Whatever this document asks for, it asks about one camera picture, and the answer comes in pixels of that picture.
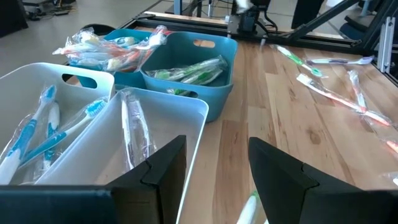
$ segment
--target green toothbrush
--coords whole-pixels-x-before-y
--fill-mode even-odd
[[[323,76],[322,72],[319,69],[307,65],[306,63],[303,62],[303,60],[301,60],[298,56],[294,55],[286,48],[277,45],[277,49],[286,57],[290,58],[294,63],[310,71],[312,75],[315,75],[316,77],[319,78],[326,78],[325,76]]]

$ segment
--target wooden table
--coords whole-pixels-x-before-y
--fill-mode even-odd
[[[358,58],[289,49],[302,58]],[[352,100],[347,71],[358,70],[370,109],[398,121],[398,89],[373,65],[318,68],[328,75],[318,81]],[[205,126],[180,223],[236,223],[255,189],[248,161],[252,136],[359,188],[396,187],[381,174],[397,171],[398,157],[357,113],[299,83],[296,76],[306,70],[268,45],[247,42],[239,42],[233,69],[234,88],[223,113]],[[383,132],[398,139],[395,129]]]

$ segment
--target bin handle hole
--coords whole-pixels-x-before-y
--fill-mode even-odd
[[[190,98],[198,98],[198,93],[196,93],[194,91],[190,91],[190,90],[168,88],[167,93],[177,95],[177,96],[187,96]]]
[[[216,46],[216,43],[210,40],[200,40],[196,39],[193,41],[193,44],[195,44],[198,47],[208,47],[208,48],[214,48]]]
[[[83,77],[83,76],[79,76],[79,75],[66,74],[66,73],[62,74],[62,80],[66,84],[73,85],[73,86],[81,86],[81,83],[79,82],[78,77],[84,78],[84,79],[86,79],[87,83],[90,83],[89,86],[84,86],[85,88],[92,88],[92,89],[97,88],[97,86],[98,86],[97,82],[94,79],[92,79],[92,78]]]

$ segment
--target blue plastic bin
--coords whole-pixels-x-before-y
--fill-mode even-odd
[[[136,39],[141,41],[149,37],[150,34],[151,32],[140,31],[140,30],[118,29],[110,32],[108,35],[104,37],[104,39],[112,40],[119,37],[135,37]],[[75,66],[75,67],[100,71],[100,68],[96,67],[82,67],[82,66]],[[78,77],[78,79],[81,85],[84,87],[95,88],[96,86],[96,83],[90,78]],[[119,85],[126,85],[126,86],[146,89],[145,81],[139,69],[136,72],[116,72],[114,74],[114,83],[115,85],[119,84]]]
[[[214,42],[213,48],[196,46],[194,41],[207,40]],[[235,40],[215,35],[197,34],[193,32],[174,32],[167,37],[167,43],[159,46],[144,62],[141,71],[144,74],[148,90],[167,92],[167,89],[193,91],[198,98],[209,105],[206,122],[216,120],[224,107],[225,101],[232,90],[232,74],[234,58],[238,49]],[[223,56],[228,63],[226,69],[216,80],[207,86],[191,85],[152,78],[146,71],[170,69],[193,65],[217,56]]]

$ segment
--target floor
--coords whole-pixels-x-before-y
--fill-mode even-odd
[[[66,16],[51,17],[37,22],[29,22],[29,28],[0,38],[0,76],[23,65],[34,62],[63,63],[65,57],[52,55],[52,52],[65,45],[67,36],[73,35],[81,27],[91,24],[120,26],[129,18],[151,6],[157,0],[77,0],[77,11]],[[276,22],[280,30],[290,29],[297,0],[271,1],[268,16]],[[173,0],[164,0],[151,11],[165,12],[173,5]],[[224,19],[230,12],[231,3],[213,1],[213,18]],[[323,6],[321,13],[328,8]],[[208,17],[208,1],[203,3],[203,17]],[[330,22],[315,29],[315,32],[338,34],[345,15],[336,16]]]
[[[52,55],[87,24],[118,27],[157,0],[77,0],[76,12],[28,22],[29,28],[0,38],[0,76],[34,62],[63,63],[66,58]]]

